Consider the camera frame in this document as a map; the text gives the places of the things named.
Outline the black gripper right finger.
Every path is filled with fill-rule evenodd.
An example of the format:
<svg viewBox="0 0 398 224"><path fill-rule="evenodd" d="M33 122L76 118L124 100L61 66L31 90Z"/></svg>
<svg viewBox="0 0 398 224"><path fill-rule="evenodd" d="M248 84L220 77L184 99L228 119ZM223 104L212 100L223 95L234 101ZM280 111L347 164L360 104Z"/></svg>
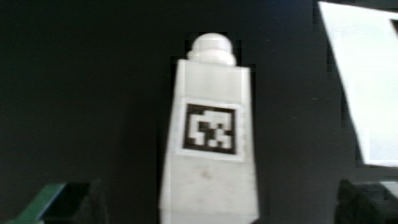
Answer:
<svg viewBox="0 0 398 224"><path fill-rule="evenodd" d="M398 224L398 181L340 180L333 224Z"/></svg>

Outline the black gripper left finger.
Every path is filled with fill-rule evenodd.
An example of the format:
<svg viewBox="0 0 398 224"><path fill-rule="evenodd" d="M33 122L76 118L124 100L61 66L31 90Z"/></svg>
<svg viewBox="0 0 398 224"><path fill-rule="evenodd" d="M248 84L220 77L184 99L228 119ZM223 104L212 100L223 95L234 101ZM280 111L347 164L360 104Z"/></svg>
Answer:
<svg viewBox="0 0 398 224"><path fill-rule="evenodd" d="M47 184L13 218L13 224L108 224L100 182Z"/></svg>

